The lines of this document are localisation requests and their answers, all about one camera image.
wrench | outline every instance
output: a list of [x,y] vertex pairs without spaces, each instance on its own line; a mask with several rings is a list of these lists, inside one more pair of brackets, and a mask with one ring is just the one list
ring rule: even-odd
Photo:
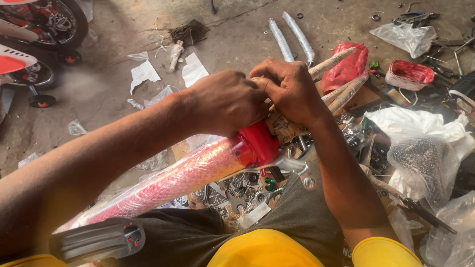
[[243,205],[244,209],[246,209],[247,204],[244,199],[239,199],[233,196],[230,191],[226,191],[228,195],[229,202],[231,203],[231,209],[235,214],[239,214],[238,206]]
[[269,204],[269,201],[270,201],[271,197],[273,197],[273,196],[279,194],[279,193],[282,192],[282,191],[284,191],[284,189],[283,189],[282,187],[279,188],[279,189],[276,189],[276,190],[274,190],[274,191],[272,191],[272,192],[260,191],[260,192],[257,192],[257,193],[256,193],[256,196],[254,197],[254,199],[256,200],[256,204],[259,206],[261,203],[263,203],[263,202],[259,201],[259,197],[260,197],[260,196],[263,196],[263,197],[265,198],[264,202],[265,202],[266,204]]

white paper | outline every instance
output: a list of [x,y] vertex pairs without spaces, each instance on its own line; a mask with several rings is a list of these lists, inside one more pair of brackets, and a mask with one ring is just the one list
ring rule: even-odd
[[151,82],[160,81],[160,76],[158,76],[149,60],[143,62],[140,66],[133,68],[131,72],[133,80],[130,84],[130,95],[132,95],[133,89],[145,80]]
[[187,88],[192,86],[199,79],[209,75],[195,53],[187,56],[185,60],[186,65],[181,71],[181,76],[183,80],[185,80],[185,86]]
[[149,59],[147,51],[144,51],[142,53],[137,53],[137,54],[130,54],[127,55],[129,59],[133,59],[136,61],[142,61],[142,60],[147,60]]

red plastic bag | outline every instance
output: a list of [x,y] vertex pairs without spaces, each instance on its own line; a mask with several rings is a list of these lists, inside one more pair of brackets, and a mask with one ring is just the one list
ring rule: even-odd
[[[358,46],[359,44],[344,42],[335,47],[333,55],[341,52],[345,49]],[[342,60],[336,66],[327,71],[320,82],[320,86],[323,88],[323,94],[326,95],[340,86],[350,82],[351,80],[359,77],[366,67],[366,61],[368,60],[368,48],[364,45],[360,45],[356,52],[349,55]]]

bubble wrap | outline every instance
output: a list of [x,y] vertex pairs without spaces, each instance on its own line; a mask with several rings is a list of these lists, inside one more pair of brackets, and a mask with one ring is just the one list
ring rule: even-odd
[[294,62],[294,57],[292,56],[292,52],[290,51],[289,45],[285,40],[284,35],[280,31],[279,27],[277,27],[276,22],[273,19],[269,19],[269,27],[274,37],[279,44],[280,50],[282,51],[282,55],[284,55],[284,60],[287,62]]
[[300,29],[300,27],[297,25],[295,20],[287,12],[284,11],[284,13],[282,14],[282,17],[285,19],[289,27],[292,29],[295,36],[297,36],[297,39],[300,45],[302,46],[302,49],[304,50],[305,55],[307,56],[307,62],[308,63],[313,62],[315,58],[315,52],[310,46],[310,44],[308,43],[308,40],[305,37],[302,30]]
[[150,174],[116,198],[97,203],[85,211],[72,228],[111,217],[133,218],[243,169],[253,157],[247,144],[239,138],[210,143],[174,165]]
[[460,161],[444,139],[430,135],[402,139],[392,144],[388,161],[406,185],[419,192],[425,209],[436,214],[448,203]]

wrapped tube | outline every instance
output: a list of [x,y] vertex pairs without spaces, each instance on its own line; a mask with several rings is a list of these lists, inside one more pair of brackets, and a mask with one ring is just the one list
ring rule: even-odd
[[114,199],[96,204],[77,218],[72,228],[111,217],[138,216],[245,168],[254,157],[247,141],[238,137],[210,143],[174,165],[150,174]]
[[365,71],[360,77],[349,82],[347,88],[335,98],[335,100],[328,106],[328,109],[335,114],[339,111],[348,101],[354,96],[354,94],[363,86],[368,80],[368,72]]
[[289,27],[292,29],[295,36],[297,36],[297,39],[298,39],[300,45],[304,49],[305,55],[307,55],[308,66],[309,67],[313,66],[314,58],[315,58],[315,52],[312,49],[312,47],[310,46],[310,44],[308,43],[307,38],[305,37],[304,33],[302,32],[300,27],[298,27],[295,20],[287,12],[284,11],[284,13],[282,14],[282,17],[285,19],[285,21],[287,22]]
[[343,50],[339,53],[336,53],[333,55],[331,58],[325,60],[324,62],[314,66],[313,68],[309,69],[308,72],[310,72],[310,75],[312,76],[313,80],[321,79],[323,74],[331,69],[332,67],[336,66],[340,61],[344,60],[347,58],[349,55],[353,54],[358,46],[348,48],[346,50]]
[[284,55],[284,60],[287,62],[294,62],[294,57],[292,56],[292,52],[290,51],[289,45],[284,38],[284,35],[280,31],[279,27],[277,27],[276,22],[273,19],[269,19],[269,27],[274,37],[279,44],[280,50],[282,51],[282,55]]

